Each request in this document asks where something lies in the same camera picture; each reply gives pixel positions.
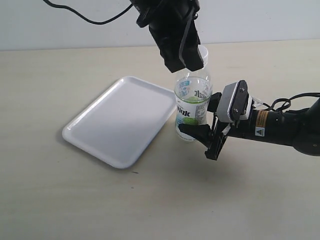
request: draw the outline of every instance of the beige table surface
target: beige table surface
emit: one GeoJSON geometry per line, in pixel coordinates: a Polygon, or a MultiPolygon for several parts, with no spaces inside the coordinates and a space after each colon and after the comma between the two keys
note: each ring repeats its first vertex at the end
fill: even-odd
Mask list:
{"type": "MultiPolygon", "coordinates": [[[[207,47],[216,92],[320,91],[320,40],[207,47]]],[[[1,240],[320,239],[320,157],[229,138],[208,160],[174,116],[127,170],[65,143],[63,126],[127,75],[174,87],[156,47],[0,52],[1,240]]]]}

